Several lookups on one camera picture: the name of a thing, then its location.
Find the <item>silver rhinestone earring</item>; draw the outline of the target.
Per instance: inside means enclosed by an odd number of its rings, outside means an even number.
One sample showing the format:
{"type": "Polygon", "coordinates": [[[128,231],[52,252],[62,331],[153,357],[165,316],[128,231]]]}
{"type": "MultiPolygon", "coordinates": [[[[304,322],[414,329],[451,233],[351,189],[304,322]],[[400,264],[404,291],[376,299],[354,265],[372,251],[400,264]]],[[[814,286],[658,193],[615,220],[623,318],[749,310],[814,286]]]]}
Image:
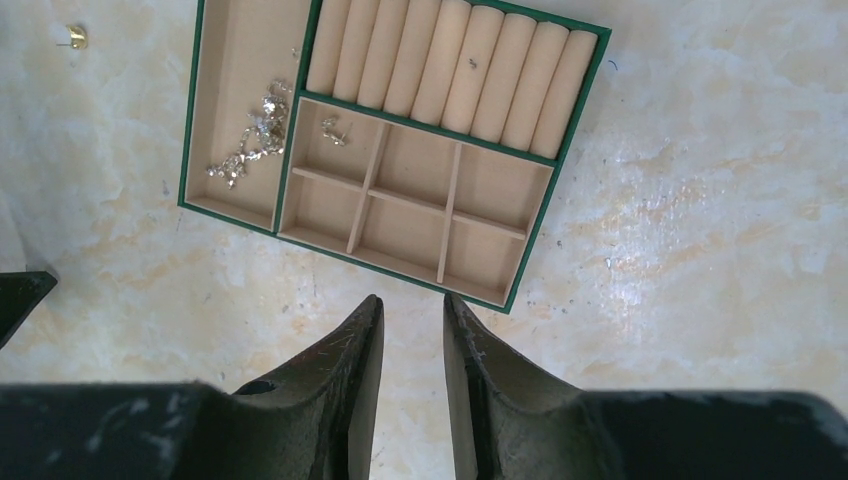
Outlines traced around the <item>silver rhinestone earring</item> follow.
{"type": "Polygon", "coordinates": [[[339,130],[337,128],[340,118],[338,116],[330,116],[321,121],[322,136],[331,141],[335,146],[344,147],[349,143],[349,134],[353,127],[352,122],[345,124],[346,128],[339,130]]]}

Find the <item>gold earring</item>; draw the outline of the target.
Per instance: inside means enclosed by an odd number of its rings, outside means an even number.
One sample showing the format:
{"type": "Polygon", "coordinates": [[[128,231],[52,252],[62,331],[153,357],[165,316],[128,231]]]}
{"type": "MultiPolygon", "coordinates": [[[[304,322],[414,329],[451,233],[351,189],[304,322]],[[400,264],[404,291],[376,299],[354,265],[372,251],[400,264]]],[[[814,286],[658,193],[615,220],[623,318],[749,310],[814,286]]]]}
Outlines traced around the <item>gold earring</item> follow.
{"type": "Polygon", "coordinates": [[[88,47],[88,33],[82,25],[67,24],[65,28],[67,30],[68,39],[64,43],[57,43],[57,46],[69,47],[73,50],[85,50],[88,47]]]}

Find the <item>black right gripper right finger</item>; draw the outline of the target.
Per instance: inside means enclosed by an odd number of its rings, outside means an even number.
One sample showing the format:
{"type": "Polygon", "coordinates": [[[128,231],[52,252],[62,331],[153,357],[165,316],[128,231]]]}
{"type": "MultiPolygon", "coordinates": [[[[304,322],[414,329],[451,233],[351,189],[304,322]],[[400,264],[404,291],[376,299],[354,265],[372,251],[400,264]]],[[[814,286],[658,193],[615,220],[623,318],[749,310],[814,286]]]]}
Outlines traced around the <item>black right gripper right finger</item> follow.
{"type": "Polygon", "coordinates": [[[443,301],[459,479],[843,479],[847,421],[798,391],[583,390],[443,301]]]}

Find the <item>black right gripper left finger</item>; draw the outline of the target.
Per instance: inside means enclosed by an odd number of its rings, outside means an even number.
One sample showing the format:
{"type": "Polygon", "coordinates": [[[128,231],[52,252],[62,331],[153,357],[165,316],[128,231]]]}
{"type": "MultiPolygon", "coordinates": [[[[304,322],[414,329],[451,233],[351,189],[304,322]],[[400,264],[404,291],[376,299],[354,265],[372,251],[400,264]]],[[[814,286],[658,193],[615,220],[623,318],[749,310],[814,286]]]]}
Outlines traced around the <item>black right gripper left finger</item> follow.
{"type": "Polygon", "coordinates": [[[366,297],[328,335],[227,393],[181,383],[1,389],[5,479],[365,479],[384,346],[366,297]]]}

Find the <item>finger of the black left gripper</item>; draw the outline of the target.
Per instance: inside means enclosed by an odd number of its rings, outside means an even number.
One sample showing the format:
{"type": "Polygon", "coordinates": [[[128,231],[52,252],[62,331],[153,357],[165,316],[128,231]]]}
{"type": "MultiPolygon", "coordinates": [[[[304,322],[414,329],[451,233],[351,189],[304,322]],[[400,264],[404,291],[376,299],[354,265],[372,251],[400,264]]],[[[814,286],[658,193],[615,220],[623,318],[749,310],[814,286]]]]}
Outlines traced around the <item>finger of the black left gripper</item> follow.
{"type": "Polygon", "coordinates": [[[1,274],[1,347],[57,284],[57,278],[47,271],[1,274]]]}

